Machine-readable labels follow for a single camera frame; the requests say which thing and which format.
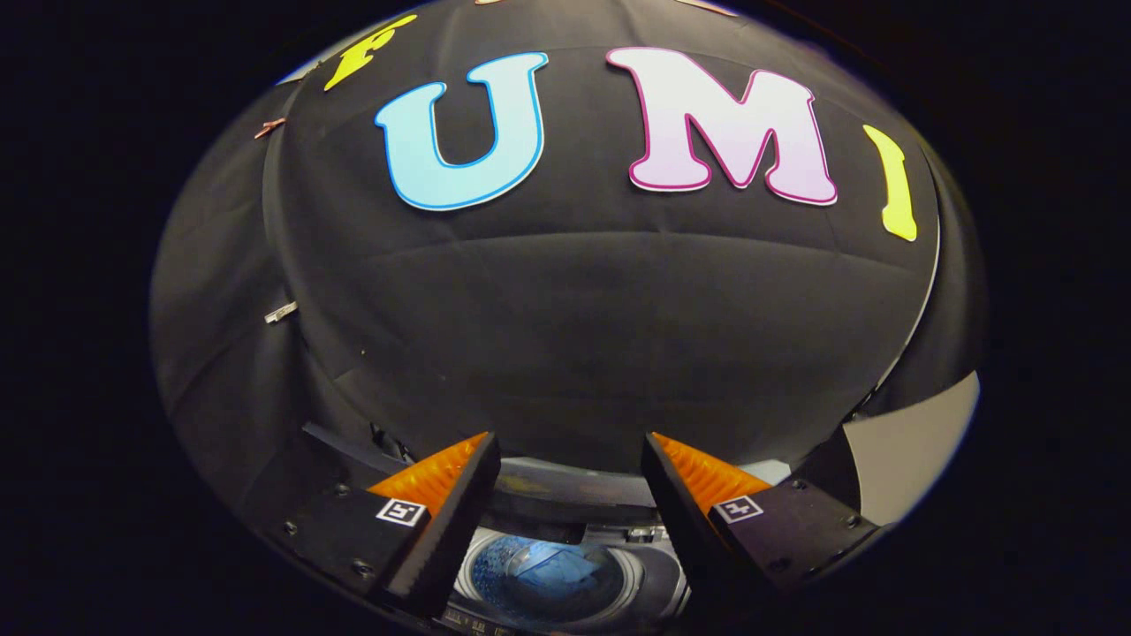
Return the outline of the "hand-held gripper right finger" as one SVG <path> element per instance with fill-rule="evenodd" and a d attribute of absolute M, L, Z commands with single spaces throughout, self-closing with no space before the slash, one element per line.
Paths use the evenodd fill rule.
<path fill-rule="evenodd" d="M 648 432 L 640 471 L 696 612 L 750 612 L 848 564 L 879 526 L 815 483 L 779 484 Z"/>

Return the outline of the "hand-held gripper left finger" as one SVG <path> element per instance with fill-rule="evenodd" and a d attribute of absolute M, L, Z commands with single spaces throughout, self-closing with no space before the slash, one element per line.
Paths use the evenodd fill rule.
<path fill-rule="evenodd" d="M 282 551 L 366 605 L 439 617 L 500 469 L 481 432 L 365 488 L 323 485 L 280 519 Z"/>

